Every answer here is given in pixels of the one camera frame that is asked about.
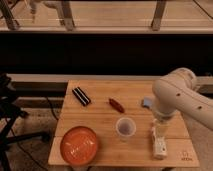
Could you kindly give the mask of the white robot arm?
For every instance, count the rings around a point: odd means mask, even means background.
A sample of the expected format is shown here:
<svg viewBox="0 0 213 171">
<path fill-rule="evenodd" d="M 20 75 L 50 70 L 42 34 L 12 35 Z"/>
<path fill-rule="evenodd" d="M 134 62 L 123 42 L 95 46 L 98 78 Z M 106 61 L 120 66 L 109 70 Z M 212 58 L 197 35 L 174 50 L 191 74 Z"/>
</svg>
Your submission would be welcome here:
<svg viewBox="0 0 213 171">
<path fill-rule="evenodd" d="M 155 135 L 164 137 L 168 121 L 178 110 L 213 130 L 213 100 L 195 91 L 196 75 L 188 68 L 178 68 L 155 80 L 151 106 L 156 121 Z"/>
</svg>

